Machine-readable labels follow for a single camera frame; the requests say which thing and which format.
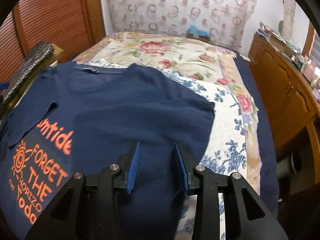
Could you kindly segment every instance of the bed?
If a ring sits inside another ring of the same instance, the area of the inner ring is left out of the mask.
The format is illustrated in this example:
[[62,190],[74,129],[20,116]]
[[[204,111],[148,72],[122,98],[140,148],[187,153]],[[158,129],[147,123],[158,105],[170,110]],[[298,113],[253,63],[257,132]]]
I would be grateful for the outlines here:
[[[198,40],[145,33],[114,33],[74,59],[78,64],[175,69],[196,80],[223,86],[237,98],[245,135],[246,179],[276,216],[279,196],[276,155],[267,113],[245,61],[235,52]],[[216,101],[222,100],[219,94]]]

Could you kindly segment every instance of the floral blanket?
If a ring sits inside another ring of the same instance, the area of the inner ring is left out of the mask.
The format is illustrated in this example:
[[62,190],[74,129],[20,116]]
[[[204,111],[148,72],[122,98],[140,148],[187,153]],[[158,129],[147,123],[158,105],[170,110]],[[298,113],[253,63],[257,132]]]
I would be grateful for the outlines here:
[[[243,123],[237,129],[245,135],[246,179],[260,193],[257,139],[257,107],[246,90],[233,58],[235,53],[201,41],[144,33],[114,33],[75,58],[79,64],[103,60],[122,66],[137,63],[157,69],[175,69],[196,80],[222,85],[237,98]],[[215,101],[222,101],[215,94]]]

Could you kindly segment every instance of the silver screw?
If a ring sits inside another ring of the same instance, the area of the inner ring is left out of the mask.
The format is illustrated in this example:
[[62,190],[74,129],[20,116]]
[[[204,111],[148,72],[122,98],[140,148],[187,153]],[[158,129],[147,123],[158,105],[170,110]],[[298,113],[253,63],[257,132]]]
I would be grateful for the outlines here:
[[235,179],[240,179],[241,178],[241,174],[239,172],[235,172],[232,174],[232,177],[234,177]]
[[197,171],[204,171],[205,167],[203,165],[199,164],[199,165],[196,166],[196,170]]
[[73,177],[74,177],[75,179],[81,179],[82,176],[83,176],[82,172],[76,172],[76,173],[73,175]]
[[111,164],[110,165],[110,170],[116,171],[117,169],[119,169],[119,165],[118,164]]

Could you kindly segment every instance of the blue floral pattern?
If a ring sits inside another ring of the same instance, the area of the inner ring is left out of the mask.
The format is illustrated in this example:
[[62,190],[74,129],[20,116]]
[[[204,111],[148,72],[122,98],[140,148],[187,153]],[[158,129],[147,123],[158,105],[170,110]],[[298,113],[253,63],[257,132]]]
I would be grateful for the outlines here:
[[[123,68],[103,59],[89,61],[88,65]],[[237,171],[246,178],[246,145],[242,112],[236,97],[223,87],[190,78],[177,70],[160,70],[167,78],[193,90],[198,95],[215,103],[215,120],[207,149],[201,164],[215,173],[230,175]],[[225,214],[223,195],[219,193],[220,240],[225,239]],[[175,240],[191,240],[196,213],[196,196],[185,198],[181,219],[176,231]]]

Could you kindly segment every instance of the t-shirt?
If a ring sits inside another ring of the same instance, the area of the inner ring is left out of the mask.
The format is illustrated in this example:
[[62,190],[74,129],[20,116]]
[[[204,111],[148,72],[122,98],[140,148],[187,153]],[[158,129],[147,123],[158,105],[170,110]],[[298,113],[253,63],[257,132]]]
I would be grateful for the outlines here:
[[39,75],[1,125],[0,208],[9,227],[23,239],[74,173],[100,172],[139,140],[134,190],[119,197],[125,239],[173,238],[184,198],[171,151],[180,141],[201,160],[214,104],[154,68],[70,65]]

